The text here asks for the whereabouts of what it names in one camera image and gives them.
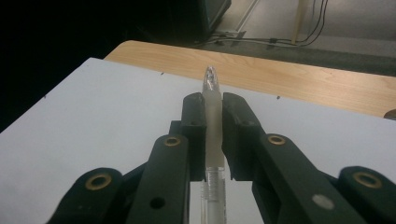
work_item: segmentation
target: dark background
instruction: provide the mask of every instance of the dark background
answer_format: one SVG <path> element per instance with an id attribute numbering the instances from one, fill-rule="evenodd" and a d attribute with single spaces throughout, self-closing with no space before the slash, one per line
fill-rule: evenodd
<path id="1" fill-rule="evenodd" d="M 152 1 L 13 1 L 1 3 L 0 132 L 88 58 L 119 43 L 152 42 L 138 27 Z"/>

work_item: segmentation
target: brass screw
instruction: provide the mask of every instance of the brass screw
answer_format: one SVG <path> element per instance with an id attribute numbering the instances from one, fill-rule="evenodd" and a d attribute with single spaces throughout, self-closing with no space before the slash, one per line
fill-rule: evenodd
<path id="1" fill-rule="evenodd" d="M 111 175 L 101 173 L 91 176 L 87 182 L 85 182 L 85 188 L 89 190 L 99 190 L 107 187 L 110 183 Z"/>
<path id="2" fill-rule="evenodd" d="M 271 135 L 268 137 L 268 141 L 274 145 L 281 146 L 286 143 L 286 140 L 278 135 Z"/>
<path id="3" fill-rule="evenodd" d="M 382 188 L 381 180 L 375 175 L 365 173 L 365 172 L 357 172 L 353 174 L 353 178 L 363 186 L 370 189 L 380 189 Z"/>
<path id="4" fill-rule="evenodd" d="M 176 138 L 176 137 L 168 137 L 165 139 L 164 144 L 167 147 L 175 147 L 178 144 L 180 144 L 180 139 Z"/>

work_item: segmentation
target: cable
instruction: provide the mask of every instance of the cable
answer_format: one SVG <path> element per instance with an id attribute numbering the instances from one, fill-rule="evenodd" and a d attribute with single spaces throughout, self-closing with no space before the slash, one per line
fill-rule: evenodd
<path id="1" fill-rule="evenodd" d="M 315 36 L 315 38 L 311 41 L 311 42 L 309 42 L 308 44 L 305 44 L 305 45 L 301 45 L 300 47 L 306 47 L 306 46 L 308 46 L 308 45 L 310 45 L 310 44 L 312 44 L 312 43 L 314 43 L 315 42 L 315 40 L 317 40 L 318 39 L 318 37 L 320 36 L 320 34 L 321 34 L 321 32 L 322 32 L 322 30 L 323 30 L 323 27 L 324 27 L 324 19 L 325 19 L 325 16 L 326 16 L 326 7 L 327 7 L 327 3 L 329 2 L 329 0 L 326 0 L 326 4 L 325 4 L 325 6 L 324 6 L 324 10 L 323 10 L 323 20 L 322 20 L 322 26 L 320 27 L 320 30 L 319 30 L 319 32 L 318 32 L 318 34 L 317 34 L 317 36 Z"/>
<path id="2" fill-rule="evenodd" d="M 317 4 L 317 0 L 314 0 L 314 4 L 312 5 L 312 15 L 311 15 L 311 22 L 309 22 L 309 27 L 308 27 L 308 33 L 310 33 L 312 30 L 312 21 L 314 20 L 315 17 L 315 7 Z"/>
<path id="3" fill-rule="evenodd" d="M 319 19 L 318 19 L 317 24 L 315 25 L 314 30 L 311 32 L 311 34 L 310 34 L 309 36 L 306 37 L 306 39 L 304 39 L 304 40 L 297 40 L 296 43 L 303 43 L 303 42 L 307 41 L 309 38 L 311 38 L 311 36 L 312 36 L 312 35 L 315 33 L 315 31 L 318 29 L 318 26 L 319 26 L 320 21 L 321 21 L 321 19 L 322 19 L 322 11 L 323 11 L 323 15 L 324 15 L 324 12 L 326 11 L 326 7 L 323 9 L 323 5 L 324 5 L 323 3 L 324 3 L 324 1 L 325 1 L 325 0 L 322 0 L 322 2 L 321 2 L 321 5 L 320 5 L 320 13 L 319 13 Z M 278 39 L 278 40 L 280 40 L 280 41 L 289 41 L 289 42 L 291 42 L 291 39 Z"/>
<path id="4" fill-rule="evenodd" d="M 320 26 L 320 30 L 318 34 L 315 36 L 315 38 L 309 42 L 308 44 L 291 44 L 290 39 L 278 39 L 278 38 L 238 38 L 238 37 L 219 37 L 215 39 L 208 40 L 204 43 L 200 43 L 195 45 L 194 47 L 199 47 L 205 44 L 216 44 L 216 43 L 221 43 L 223 41 L 237 41 L 237 42 L 251 42 L 251 43 L 258 43 L 258 44 L 264 44 L 264 45 L 269 45 L 269 46 L 279 46 L 279 47 L 306 47 L 308 45 L 311 45 L 314 43 L 318 37 L 320 36 L 321 32 L 323 31 L 323 27 L 325 24 L 325 16 L 326 16 L 326 9 L 327 9 L 327 4 L 329 0 L 322 0 L 321 5 L 320 5 L 320 13 L 319 13 L 319 19 L 318 22 L 314 28 L 314 30 L 311 32 L 311 34 L 304 40 L 297 40 L 296 43 L 304 43 L 306 42 L 309 38 L 312 37 L 312 35 L 315 33 L 315 31 L 318 29 L 318 26 L 320 24 L 320 21 L 322 21 L 322 24 Z"/>

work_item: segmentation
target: floor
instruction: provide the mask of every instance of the floor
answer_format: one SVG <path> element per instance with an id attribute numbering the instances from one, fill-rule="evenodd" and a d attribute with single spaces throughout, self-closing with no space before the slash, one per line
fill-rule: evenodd
<path id="1" fill-rule="evenodd" d="M 314 30 L 322 6 L 321 0 L 306 1 L 299 40 Z M 323 30 L 309 46 L 268 46 L 257 41 L 291 39 L 297 6 L 298 1 L 290 0 L 233 0 L 212 37 L 223 35 L 232 41 L 212 41 L 197 48 L 396 76 L 396 1 L 330 0 Z M 317 36 L 321 24 L 306 43 Z"/>

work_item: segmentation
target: screw hole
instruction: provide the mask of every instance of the screw hole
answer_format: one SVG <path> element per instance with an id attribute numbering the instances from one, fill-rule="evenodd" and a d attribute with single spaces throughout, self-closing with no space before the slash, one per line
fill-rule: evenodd
<path id="1" fill-rule="evenodd" d="M 153 198 L 149 205 L 151 208 L 160 209 L 165 205 L 165 199 L 160 197 Z"/>
<path id="2" fill-rule="evenodd" d="M 99 190 L 107 187 L 111 183 L 111 175 L 109 174 L 97 174 L 91 176 L 87 182 L 85 182 L 85 188 L 90 190 Z"/>
<path id="3" fill-rule="evenodd" d="M 382 187 L 382 182 L 375 175 L 365 172 L 357 172 L 353 174 L 353 178 L 363 186 L 371 189 L 379 189 Z"/>
<path id="4" fill-rule="evenodd" d="M 332 202 L 331 199 L 329 199 L 328 197 L 324 196 L 323 194 L 315 194 L 314 196 L 312 196 L 312 201 L 314 201 L 314 203 L 326 210 L 333 210 L 334 209 L 334 203 Z"/>
<path id="5" fill-rule="evenodd" d="M 165 139 L 165 145 L 168 147 L 174 147 L 180 144 L 180 139 L 176 137 L 168 137 Z"/>

